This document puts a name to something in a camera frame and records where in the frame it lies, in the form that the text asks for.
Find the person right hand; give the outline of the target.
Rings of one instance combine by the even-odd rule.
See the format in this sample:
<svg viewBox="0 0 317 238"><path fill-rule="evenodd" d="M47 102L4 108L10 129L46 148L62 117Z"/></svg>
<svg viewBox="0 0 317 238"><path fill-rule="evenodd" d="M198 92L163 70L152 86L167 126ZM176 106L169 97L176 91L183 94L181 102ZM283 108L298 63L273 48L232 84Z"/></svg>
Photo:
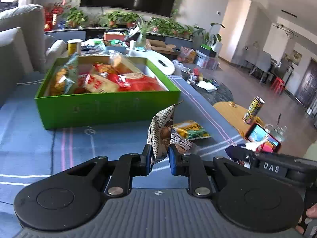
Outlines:
<svg viewBox="0 0 317 238"><path fill-rule="evenodd" d="M305 220L308 221L308 220L316 219L316 216L317 216L317 214L316 214L316 204L314 204L312 207L307 209ZM296 230L299 233L301 233L301 234L304 234L304 231L305 231L302 226L296 226Z"/></svg>

